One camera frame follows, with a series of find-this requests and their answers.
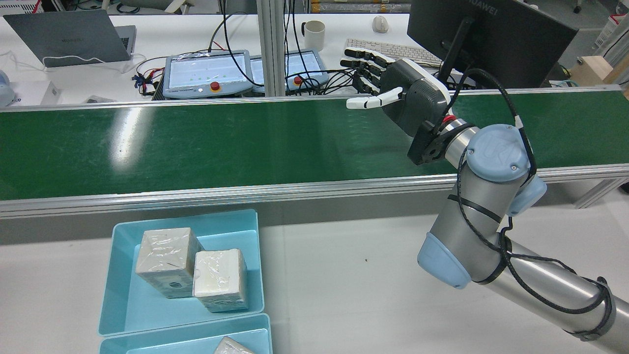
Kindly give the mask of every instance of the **blue plastic tray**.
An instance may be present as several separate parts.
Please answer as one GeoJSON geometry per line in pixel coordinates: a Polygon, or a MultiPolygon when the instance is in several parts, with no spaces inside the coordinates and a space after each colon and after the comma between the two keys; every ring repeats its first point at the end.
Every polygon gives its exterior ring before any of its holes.
{"type": "Polygon", "coordinates": [[[260,241],[255,210],[125,222],[114,227],[98,328],[101,336],[246,316],[263,310],[260,241]],[[212,313],[194,297],[166,299],[135,274],[135,261],[144,231],[173,227],[191,227],[208,251],[240,248],[247,264],[248,309],[212,313]]]}
{"type": "Polygon", "coordinates": [[[100,354],[212,354],[223,336],[231,337],[255,354],[273,354],[266,314],[105,338],[100,354]]]}

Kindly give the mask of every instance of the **keyboard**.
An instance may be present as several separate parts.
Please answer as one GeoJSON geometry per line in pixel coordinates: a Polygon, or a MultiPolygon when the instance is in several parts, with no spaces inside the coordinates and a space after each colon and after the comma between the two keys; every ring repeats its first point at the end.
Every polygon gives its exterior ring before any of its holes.
{"type": "Polygon", "coordinates": [[[407,45],[348,39],[347,46],[375,50],[392,59],[408,58],[419,65],[438,67],[442,62],[441,59],[423,48],[409,47],[407,45]]]}

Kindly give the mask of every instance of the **white mug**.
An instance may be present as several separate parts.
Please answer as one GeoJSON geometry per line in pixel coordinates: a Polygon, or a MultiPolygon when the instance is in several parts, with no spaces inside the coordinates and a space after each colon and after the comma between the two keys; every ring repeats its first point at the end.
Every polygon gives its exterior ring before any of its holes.
{"type": "Polygon", "coordinates": [[[308,21],[301,23],[301,34],[304,36],[306,48],[314,48],[321,52],[323,50],[323,39],[325,37],[325,24],[321,21],[308,21]]]}

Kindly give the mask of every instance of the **screen display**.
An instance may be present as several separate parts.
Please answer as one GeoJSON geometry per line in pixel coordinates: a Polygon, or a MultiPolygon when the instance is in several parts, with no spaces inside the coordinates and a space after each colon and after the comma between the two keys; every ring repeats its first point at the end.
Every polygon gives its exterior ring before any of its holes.
{"type": "MultiPolygon", "coordinates": [[[[234,54],[236,62],[245,71],[245,56],[234,54]]],[[[173,59],[170,62],[169,88],[217,83],[244,82],[245,76],[238,70],[230,55],[173,59]]]]}
{"type": "MultiPolygon", "coordinates": [[[[308,71],[321,70],[319,68],[319,62],[316,61],[314,53],[301,52],[301,55],[304,57],[304,62],[306,63],[306,68],[308,71]]],[[[304,69],[304,64],[301,62],[301,58],[299,57],[299,53],[291,53],[290,55],[285,56],[285,58],[286,60],[284,61],[284,65],[288,67],[289,80],[292,80],[294,78],[294,76],[290,77],[290,75],[306,71],[306,69],[304,69]]],[[[262,59],[252,60],[251,70],[253,72],[253,81],[255,81],[257,84],[263,84],[264,72],[262,71],[262,59]]]]}

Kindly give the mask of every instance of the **huawei logo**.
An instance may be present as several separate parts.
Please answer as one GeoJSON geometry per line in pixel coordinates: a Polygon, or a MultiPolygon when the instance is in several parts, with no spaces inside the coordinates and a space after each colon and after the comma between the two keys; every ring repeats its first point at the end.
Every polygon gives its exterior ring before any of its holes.
{"type": "Polygon", "coordinates": [[[498,13],[498,9],[496,9],[495,7],[491,6],[488,3],[485,3],[484,1],[481,0],[468,0],[472,5],[477,6],[479,8],[481,8],[483,11],[486,11],[494,16],[496,16],[496,14],[498,13]]]}

